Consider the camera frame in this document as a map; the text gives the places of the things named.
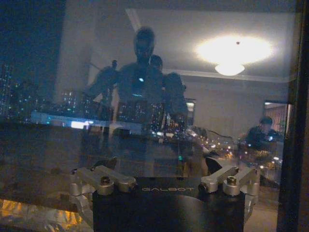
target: logo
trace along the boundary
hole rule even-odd
[[[142,188],[142,191],[151,192],[151,191],[159,191],[159,192],[184,192],[184,191],[192,191],[194,188]]]

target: ceiling lamp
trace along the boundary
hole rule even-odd
[[[215,70],[224,76],[235,76],[245,70],[241,64],[219,64]]]
[[[197,53],[200,59],[218,64],[218,73],[233,76],[244,71],[245,64],[266,59],[272,50],[269,43],[255,37],[225,36],[202,43]]]

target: silver clamp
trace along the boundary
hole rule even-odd
[[[258,196],[259,188],[260,172],[255,168],[245,168],[223,181],[223,192],[230,196],[237,196],[240,191],[251,196]]]
[[[80,168],[70,175],[70,202],[76,204],[81,217],[93,228],[93,212],[89,200],[97,190],[99,195],[107,196],[113,193],[114,185],[121,192],[131,192],[137,186],[136,179],[125,176],[103,165],[95,168]]]
[[[215,173],[201,178],[200,191],[212,193],[218,190],[218,184],[223,183],[223,192],[230,196],[237,196],[240,191],[245,193],[246,223],[252,214],[253,206],[258,201],[260,187],[260,171],[255,168],[245,168],[241,172],[235,166],[225,166]]]
[[[215,192],[218,190],[218,184],[222,184],[228,176],[235,175],[238,170],[238,167],[227,165],[209,176],[203,176],[200,188],[206,193]]]

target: screw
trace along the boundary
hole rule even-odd
[[[203,184],[199,184],[198,185],[198,190],[201,191],[201,192],[208,192],[208,187],[206,185],[203,185]]]
[[[76,171],[77,171],[77,168],[76,168],[76,169],[73,169],[73,170],[71,171],[71,174],[74,175],[74,174],[76,173]]]
[[[226,181],[229,185],[236,185],[237,179],[233,177],[232,175],[230,175],[227,177]]]
[[[101,177],[101,185],[107,185],[110,183],[110,178],[108,176]]]

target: person sitting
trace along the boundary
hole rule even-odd
[[[280,139],[280,135],[271,128],[272,118],[265,116],[260,120],[260,125],[252,127],[247,135],[248,147],[256,150],[268,150],[272,142]]]

